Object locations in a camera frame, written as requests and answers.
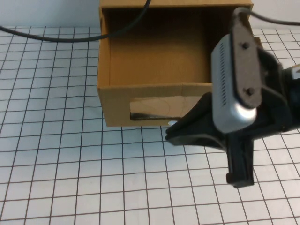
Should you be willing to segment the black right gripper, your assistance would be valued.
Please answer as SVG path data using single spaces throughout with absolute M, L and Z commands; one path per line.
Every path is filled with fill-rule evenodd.
M 254 139 L 286 131 L 290 123 L 289 87 L 290 70 L 283 69 L 275 57 L 259 48 L 262 103 L 252 125 L 226 136 L 229 172 L 226 181 L 234 188 L 254 184 Z

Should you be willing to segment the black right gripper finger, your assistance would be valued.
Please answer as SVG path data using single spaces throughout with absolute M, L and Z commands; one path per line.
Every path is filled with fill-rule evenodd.
M 195 106 L 166 130 L 167 136 L 218 136 L 212 119 L 212 93 L 205 93 Z
M 222 143 L 220 139 L 206 134 L 166 135 L 166 140 L 174 146 L 205 146 L 210 148 L 216 148 L 219 150 L 227 150 L 226 145 Z

